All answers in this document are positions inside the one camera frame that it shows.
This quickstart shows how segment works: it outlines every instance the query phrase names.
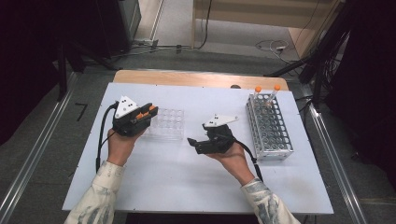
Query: black curtain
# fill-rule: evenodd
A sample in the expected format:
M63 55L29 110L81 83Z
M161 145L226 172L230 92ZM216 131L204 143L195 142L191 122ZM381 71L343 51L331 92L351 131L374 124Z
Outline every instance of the black curtain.
M396 188L396 4L361 1L327 106L354 133L359 155Z
M53 11L44 1L0 3L0 145L59 80Z

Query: black cable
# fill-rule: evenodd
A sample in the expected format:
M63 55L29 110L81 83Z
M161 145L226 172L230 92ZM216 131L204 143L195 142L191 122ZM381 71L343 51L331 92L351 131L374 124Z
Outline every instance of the black cable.
M200 47L198 47L198 48L193 48L193 49L201 49L201 48L205 45L205 43L206 43L206 40L207 40L207 27L208 27L208 24L209 24L209 16L210 16L210 10L211 10L211 8L212 8L212 0L210 0L210 2L209 2L209 8L207 9L206 24L205 24L205 39L204 39L204 42L201 44ZM145 44L142 44L142 45L143 45L143 46L138 46L138 47L131 48L131 49L151 48L150 45L145 45ZM158 46L155 46L155 49L156 49L156 48L192 49L190 46L185 46L185 45L175 45L175 46L172 46L172 45L158 45Z
M256 159L255 157L253 157L253 154L251 153L250 149L249 149L245 144L243 144L242 142L240 142L240 141L238 141L238 140L236 140L236 139L234 139L234 141L235 141L235 143L241 145L241 147L242 147L242 148L247 152L247 154L250 156L251 161L253 162L253 165L254 165L254 169L256 170L257 177L258 177L261 181L263 181L263 180L262 180L262 171L260 170L260 166L257 164L257 159Z
M101 151L102 151L102 146L104 144L104 142L102 142L102 139L103 139L103 132L104 132L104 128L105 128L106 117L107 117L108 112L111 109L117 109L118 105L119 105L119 102L116 102L114 105L109 106L108 109L106 110L105 114L103 115L103 118L102 118L102 124L101 124L101 127L100 127L100 133L99 133L98 154L96 156L96 173L98 172L99 167L100 167L100 154L101 154Z
M207 40L207 25L209 24L210 8L212 8L212 0L210 0L210 2L209 2L209 8L207 9L206 24L205 24L205 39L204 39L204 42L201 44L200 47L195 48L195 49L201 49L201 48L204 46L204 44L206 43L206 40Z
M300 35L301 35L301 33L303 32L303 30L309 25L309 23L311 23L312 18L314 17L315 12L317 11L317 8L318 8L318 5L319 5L319 1L320 1L320 0L317 1L317 5L315 6L314 11L312 12L311 18L309 18L309 22L306 24L306 26L305 26L305 27L300 31L300 33L298 34L297 39L296 39L296 42L295 42L296 44L297 44L298 39L300 38Z

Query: test tube rack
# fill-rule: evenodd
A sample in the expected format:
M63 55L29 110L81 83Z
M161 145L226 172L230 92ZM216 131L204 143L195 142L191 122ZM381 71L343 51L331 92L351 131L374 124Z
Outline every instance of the test tube rack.
M271 94L250 94L247 114L259 161L283 161L293 152L285 122L275 98L271 104L266 99Z

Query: right hand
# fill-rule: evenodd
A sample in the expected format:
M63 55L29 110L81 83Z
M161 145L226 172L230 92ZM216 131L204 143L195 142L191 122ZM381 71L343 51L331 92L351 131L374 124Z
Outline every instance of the right hand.
M219 161L242 186L254 179L253 173L248 169L245 151L237 143L233 143L225 153L206 154L206 156Z

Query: white tabletop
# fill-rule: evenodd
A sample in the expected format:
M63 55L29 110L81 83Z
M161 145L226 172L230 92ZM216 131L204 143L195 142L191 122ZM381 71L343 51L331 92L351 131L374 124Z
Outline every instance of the white tabletop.
M184 138L179 141L139 138L126 164L116 209L157 213L253 213L239 183L217 161L197 155L187 137L207 140L202 123L215 114L237 116L230 123L233 135L253 149L245 109L249 90L109 83L102 106L81 155L63 210L71 210L91 185L102 117L122 95L140 105L184 110ZM292 213L332 214L332 205L321 179L297 106L290 91L277 100L294 152L285 161L262 161L264 183ZM111 127L113 111L106 120ZM102 149L102 160L107 147ZM248 160L250 169L254 168Z

